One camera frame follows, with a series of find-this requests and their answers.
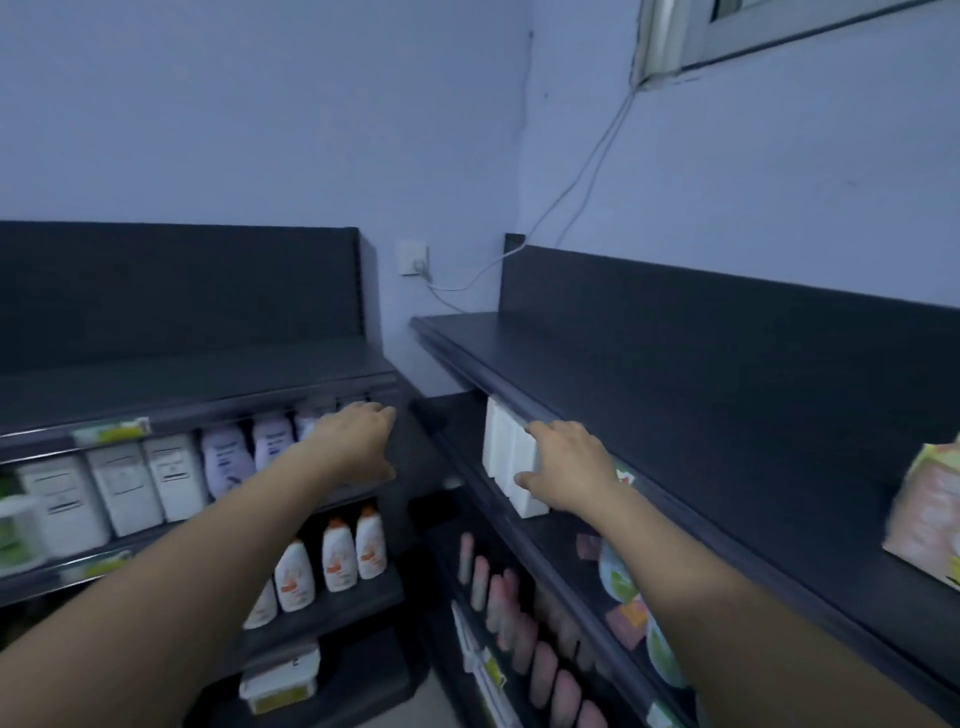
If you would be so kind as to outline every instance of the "power outlet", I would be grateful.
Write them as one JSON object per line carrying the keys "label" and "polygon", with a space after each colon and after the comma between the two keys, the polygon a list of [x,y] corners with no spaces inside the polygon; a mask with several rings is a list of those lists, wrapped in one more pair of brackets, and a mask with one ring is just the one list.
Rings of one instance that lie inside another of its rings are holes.
{"label": "power outlet", "polygon": [[396,246],[396,266],[402,276],[418,276],[430,271],[429,247],[421,240],[401,240]]}

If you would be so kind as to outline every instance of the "tiled floor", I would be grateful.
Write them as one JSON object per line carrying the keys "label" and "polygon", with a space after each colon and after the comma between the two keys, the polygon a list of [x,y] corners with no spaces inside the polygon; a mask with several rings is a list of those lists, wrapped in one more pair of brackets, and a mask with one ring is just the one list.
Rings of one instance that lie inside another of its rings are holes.
{"label": "tiled floor", "polygon": [[364,723],[360,728],[460,728],[457,716],[440,687],[437,676],[430,672],[423,685],[410,700]]}

